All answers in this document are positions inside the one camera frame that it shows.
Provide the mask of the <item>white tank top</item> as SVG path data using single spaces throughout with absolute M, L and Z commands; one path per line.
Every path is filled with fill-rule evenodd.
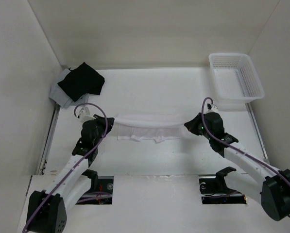
M 127 114 L 115 117 L 118 125 L 118 140 L 153 140 L 161 143 L 184 137 L 186 128 L 182 115 L 172 114 Z

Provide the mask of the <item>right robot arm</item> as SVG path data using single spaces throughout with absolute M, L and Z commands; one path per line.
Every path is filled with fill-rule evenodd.
M 250 155 L 238 139 L 225 132 L 218 113 L 199 113 L 184 126 L 192 134 L 204 136 L 215 152 L 236 164 L 255 181 L 255 184 L 239 181 L 237 191 L 259 202 L 265 213 L 275 221 L 290 215 L 289 169 L 279 170 Z

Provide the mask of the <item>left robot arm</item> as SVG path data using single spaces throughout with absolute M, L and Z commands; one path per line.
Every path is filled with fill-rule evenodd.
M 66 227 L 67 212 L 81 196 L 98 189 L 98 174 L 89 167 L 98 155 L 98 145 L 112 130 L 115 119 L 94 115 L 82 124 L 81 136 L 71 157 L 55 180 L 29 197 L 23 232 L 61 233 Z

